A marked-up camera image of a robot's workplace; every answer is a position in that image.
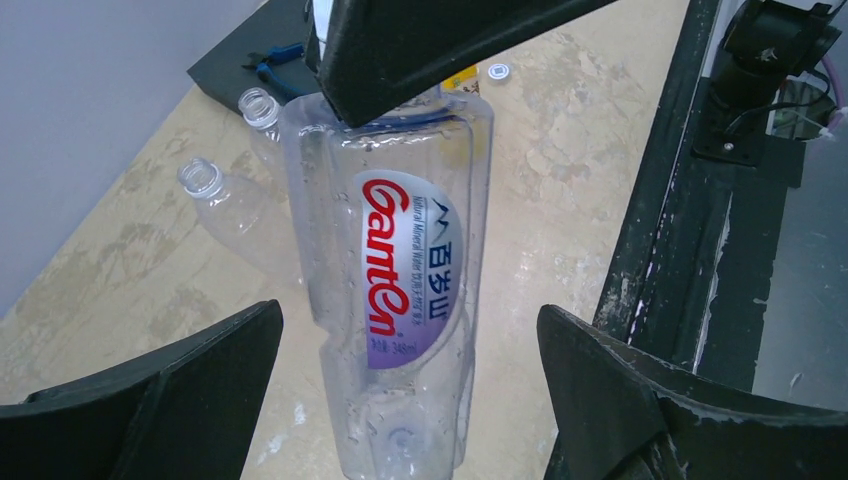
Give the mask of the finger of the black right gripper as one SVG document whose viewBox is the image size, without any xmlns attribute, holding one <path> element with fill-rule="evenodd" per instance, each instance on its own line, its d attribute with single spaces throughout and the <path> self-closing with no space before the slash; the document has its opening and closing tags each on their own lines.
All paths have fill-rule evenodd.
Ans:
<svg viewBox="0 0 848 480">
<path fill-rule="evenodd" d="M 317 1 L 314 75 L 362 126 L 459 71 L 605 7 L 596 0 Z"/>
</svg>

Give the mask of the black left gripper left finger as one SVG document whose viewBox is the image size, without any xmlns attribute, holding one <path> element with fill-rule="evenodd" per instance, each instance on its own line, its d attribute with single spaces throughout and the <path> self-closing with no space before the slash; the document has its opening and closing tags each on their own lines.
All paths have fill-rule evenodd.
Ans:
<svg viewBox="0 0 848 480">
<path fill-rule="evenodd" d="M 5 479 L 237 479 L 284 317 L 259 302 L 1 409 Z"/>
</svg>

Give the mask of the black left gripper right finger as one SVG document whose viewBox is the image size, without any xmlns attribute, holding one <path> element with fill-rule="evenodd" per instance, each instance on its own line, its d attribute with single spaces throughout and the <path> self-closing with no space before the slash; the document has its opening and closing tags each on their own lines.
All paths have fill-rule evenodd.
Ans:
<svg viewBox="0 0 848 480">
<path fill-rule="evenodd" d="M 549 479 L 843 479 L 847 416 L 701 378 L 556 305 L 537 338 L 558 435 Z"/>
</svg>

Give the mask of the clear bottle QR cap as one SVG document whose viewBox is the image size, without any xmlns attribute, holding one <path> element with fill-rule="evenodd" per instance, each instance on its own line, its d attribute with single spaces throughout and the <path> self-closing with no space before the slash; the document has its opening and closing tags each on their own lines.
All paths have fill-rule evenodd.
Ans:
<svg viewBox="0 0 848 480">
<path fill-rule="evenodd" d="M 260 184 L 200 157 L 181 166 L 177 180 L 217 242 L 281 285 L 302 283 L 292 221 Z"/>
</svg>

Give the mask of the yellow juice bottle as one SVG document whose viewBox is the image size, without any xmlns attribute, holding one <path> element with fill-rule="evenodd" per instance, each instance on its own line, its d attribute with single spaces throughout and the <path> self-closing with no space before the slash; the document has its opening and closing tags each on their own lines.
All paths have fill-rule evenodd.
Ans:
<svg viewBox="0 0 848 480">
<path fill-rule="evenodd" d="M 479 68 L 467 67 L 441 82 L 444 92 L 465 92 L 480 95 Z"/>
</svg>

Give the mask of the clear bottle blue cap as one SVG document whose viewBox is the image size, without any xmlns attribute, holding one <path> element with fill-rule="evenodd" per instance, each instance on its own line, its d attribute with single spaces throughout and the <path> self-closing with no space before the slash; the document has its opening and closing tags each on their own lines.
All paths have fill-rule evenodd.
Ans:
<svg viewBox="0 0 848 480">
<path fill-rule="evenodd" d="M 288 187 L 286 164 L 280 143 L 278 123 L 281 105 L 263 88 L 254 87 L 241 94 L 238 108 L 250 127 L 254 153 L 267 168 L 278 187 L 286 189 Z"/>
</svg>

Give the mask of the small clear water bottle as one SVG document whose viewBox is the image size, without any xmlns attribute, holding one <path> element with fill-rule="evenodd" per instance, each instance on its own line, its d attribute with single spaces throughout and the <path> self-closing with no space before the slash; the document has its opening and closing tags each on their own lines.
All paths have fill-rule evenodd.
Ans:
<svg viewBox="0 0 848 480">
<path fill-rule="evenodd" d="M 432 88 L 354 128 L 319 93 L 280 114 L 337 454 L 350 479 L 463 462 L 495 115 Z"/>
</svg>

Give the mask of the white QR bottle cap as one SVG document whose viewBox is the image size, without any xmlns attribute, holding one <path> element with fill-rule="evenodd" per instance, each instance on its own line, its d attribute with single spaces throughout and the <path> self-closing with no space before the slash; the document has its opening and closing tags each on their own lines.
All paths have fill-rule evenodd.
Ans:
<svg viewBox="0 0 848 480">
<path fill-rule="evenodd" d="M 493 83 L 505 83 L 511 78 L 512 69 L 504 63 L 493 63 L 487 69 L 487 76 Z"/>
</svg>

